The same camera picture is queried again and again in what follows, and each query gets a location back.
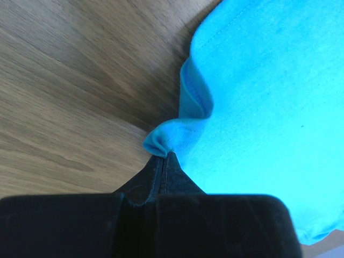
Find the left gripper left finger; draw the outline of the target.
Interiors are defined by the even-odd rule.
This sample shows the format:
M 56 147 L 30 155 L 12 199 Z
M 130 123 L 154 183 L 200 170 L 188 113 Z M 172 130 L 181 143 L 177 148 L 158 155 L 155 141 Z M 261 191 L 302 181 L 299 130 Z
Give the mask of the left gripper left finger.
M 161 184 L 164 159 L 152 156 L 144 168 L 114 193 L 123 193 L 133 205 L 142 206 L 154 201 Z

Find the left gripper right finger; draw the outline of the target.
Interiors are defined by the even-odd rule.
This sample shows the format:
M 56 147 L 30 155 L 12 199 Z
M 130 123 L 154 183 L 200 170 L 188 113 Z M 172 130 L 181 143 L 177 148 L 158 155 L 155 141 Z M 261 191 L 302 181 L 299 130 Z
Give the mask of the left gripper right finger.
M 193 195 L 205 192 L 182 170 L 175 153 L 163 159 L 160 180 L 161 195 Z

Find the turquoise t shirt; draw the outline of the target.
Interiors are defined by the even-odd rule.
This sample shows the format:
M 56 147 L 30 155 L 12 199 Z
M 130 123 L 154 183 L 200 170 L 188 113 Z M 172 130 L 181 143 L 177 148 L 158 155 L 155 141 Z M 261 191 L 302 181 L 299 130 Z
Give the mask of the turquoise t shirt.
M 343 1 L 222 1 L 180 81 L 148 152 L 206 193 L 279 198 L 301 244 L 343 230 Z

